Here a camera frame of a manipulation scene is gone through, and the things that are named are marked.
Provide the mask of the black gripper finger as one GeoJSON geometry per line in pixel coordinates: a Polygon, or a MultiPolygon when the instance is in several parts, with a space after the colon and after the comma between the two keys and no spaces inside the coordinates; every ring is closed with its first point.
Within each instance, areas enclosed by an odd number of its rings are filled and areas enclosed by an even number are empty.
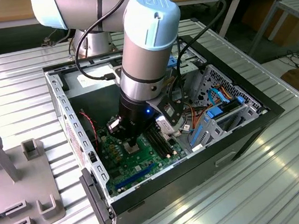
{"type": "Polygon", "coordinates": [[[127,142],[130,147],[136,145],[135,124],[130,119],[119,116],[118,118],[111,119],[106,127],[111,136],[127,142]]]}
{"type": "Polygon", "coordinates": [[[157,145],[157,135],[156,135],[156,125],[154,122],[150,122],[150,124],[146,127],[146,129],[140,134],[139,140],[144,146],[155,146],[157,145]]]}

